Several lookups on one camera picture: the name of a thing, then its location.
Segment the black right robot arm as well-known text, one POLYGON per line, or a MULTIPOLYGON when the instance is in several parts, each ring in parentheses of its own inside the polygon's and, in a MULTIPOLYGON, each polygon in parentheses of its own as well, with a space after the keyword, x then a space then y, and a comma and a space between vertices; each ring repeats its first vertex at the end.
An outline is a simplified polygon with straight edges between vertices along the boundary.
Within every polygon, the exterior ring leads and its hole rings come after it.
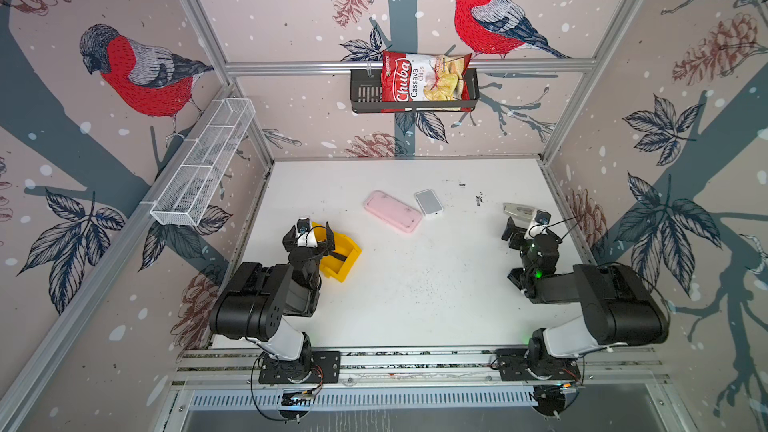
POLYGON ((522 265, 508 279, 531 303, 574 303, 581 309, 580 316, 533 333, 527 352, 531 363, 667 340, 670 319, 629 266, 575 264, 570 272, 559 273, 562 238, 550 230, 548 219, 524 228, 510 216, 501 239, 520 253, 522 265))

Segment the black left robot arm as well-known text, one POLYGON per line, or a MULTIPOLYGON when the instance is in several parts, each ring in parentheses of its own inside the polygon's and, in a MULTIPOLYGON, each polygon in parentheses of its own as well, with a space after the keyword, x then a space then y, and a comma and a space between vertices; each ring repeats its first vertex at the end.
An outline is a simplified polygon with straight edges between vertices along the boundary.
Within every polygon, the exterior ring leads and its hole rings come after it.
POLYGON ((314 314, 322 287, 321 260, 335 251, 328 223, 301 232, 293 226, 283 237, 285 263, 266 267, 241 263, 218 293, 209 316, 212 333, 231 340, 244 339, 267 356, 283 363, 307 367, 311 342, 284 317, 314 314))

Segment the yellow plastic bin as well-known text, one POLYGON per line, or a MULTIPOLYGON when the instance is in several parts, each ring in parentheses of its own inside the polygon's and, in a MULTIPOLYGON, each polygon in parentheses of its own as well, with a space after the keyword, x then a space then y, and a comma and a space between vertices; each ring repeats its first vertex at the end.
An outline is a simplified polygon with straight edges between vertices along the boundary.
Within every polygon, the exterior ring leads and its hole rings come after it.
POLYGON ((335 231, 333 243, 334 250, 322 258, 319 270, 324 277, 344 283, 362 250, 350 237, 335 231))

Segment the small grey white box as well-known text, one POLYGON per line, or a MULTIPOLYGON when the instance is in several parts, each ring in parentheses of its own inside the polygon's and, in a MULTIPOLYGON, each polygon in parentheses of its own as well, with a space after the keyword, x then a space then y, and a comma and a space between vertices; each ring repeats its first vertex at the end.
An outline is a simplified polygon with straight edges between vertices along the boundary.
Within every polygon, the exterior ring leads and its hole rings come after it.
POLYGON ((431 189, 425 189, 414 194, 414 198, 426 217, 440 215, 444 211, 444 206, 437 194, 431 189))

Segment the pink rectangular case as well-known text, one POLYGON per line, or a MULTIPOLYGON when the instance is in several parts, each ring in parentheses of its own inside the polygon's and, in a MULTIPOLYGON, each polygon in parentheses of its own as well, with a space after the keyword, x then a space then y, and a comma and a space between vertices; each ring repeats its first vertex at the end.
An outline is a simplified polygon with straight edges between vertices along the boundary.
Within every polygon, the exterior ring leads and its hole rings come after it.
POLYGON ((364 202, 364 208, 376 218, 404 233, 412 233, 423 218, 419 210, 380 190, 369 195, 364 202))

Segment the red cassava chips bag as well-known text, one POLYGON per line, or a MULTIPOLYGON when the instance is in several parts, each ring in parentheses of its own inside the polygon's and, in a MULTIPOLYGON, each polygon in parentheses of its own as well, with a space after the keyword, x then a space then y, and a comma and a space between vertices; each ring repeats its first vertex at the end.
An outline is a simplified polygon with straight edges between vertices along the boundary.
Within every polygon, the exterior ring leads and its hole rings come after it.
POLYGON ((446 56, 397 52, 382 54, 385 102, 446 102, 469 99, 465 78, 472 55, 446 56))

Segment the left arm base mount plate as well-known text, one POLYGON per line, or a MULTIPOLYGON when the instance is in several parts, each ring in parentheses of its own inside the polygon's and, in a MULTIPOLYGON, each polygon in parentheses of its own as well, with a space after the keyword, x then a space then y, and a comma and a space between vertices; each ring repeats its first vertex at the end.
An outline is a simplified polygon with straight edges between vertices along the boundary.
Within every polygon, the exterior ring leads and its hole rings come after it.
POLYGON ((295 361, 280 361, 264 352, 255 371, 260 385, 320 385, 337 383, 340 366, 339 351, 313 351, 295 361))

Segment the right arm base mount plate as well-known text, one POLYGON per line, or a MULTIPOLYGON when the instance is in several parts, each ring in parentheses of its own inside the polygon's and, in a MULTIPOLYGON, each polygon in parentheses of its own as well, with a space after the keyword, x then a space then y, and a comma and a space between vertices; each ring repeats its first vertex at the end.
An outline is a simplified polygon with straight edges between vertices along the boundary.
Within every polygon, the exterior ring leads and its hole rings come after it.
POLYGON ((555 358, 546 353, 533 358, 527 348, 497 349, 489 366, 498 371, 505 382, 582 379, 576 359, 555 358))

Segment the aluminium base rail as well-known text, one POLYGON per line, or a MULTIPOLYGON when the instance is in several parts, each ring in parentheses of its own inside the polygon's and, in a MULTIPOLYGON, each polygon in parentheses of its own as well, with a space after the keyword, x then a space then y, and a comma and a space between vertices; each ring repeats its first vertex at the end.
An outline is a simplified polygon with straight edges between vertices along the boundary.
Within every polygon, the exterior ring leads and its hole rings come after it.
MULTIPOLYGON (((498 345, 341 347, 335 387, 427 387, 501 385, 498 345)), ((191 350, 182 354, 170 388, 245 389, 261 350, 255 347, 191 350)), ((616 347, 575 359, 579 382, 669 384, 671 378, 651 346, 616 347)))

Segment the black wall basket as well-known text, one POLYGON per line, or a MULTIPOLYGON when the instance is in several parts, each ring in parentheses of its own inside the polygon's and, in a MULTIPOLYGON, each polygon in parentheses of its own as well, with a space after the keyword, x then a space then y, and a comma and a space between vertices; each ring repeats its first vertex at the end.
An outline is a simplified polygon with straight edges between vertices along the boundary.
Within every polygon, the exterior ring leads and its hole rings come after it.
POLYGON ((459 101, 408 101, 392 102, 383 100, 381 69, 352 70, 350 76, 350 102, 355 113, 395 112, 472 112, 475 110, 480 91, 477 71, 471 68, 466 74, 467 99, 459 101))

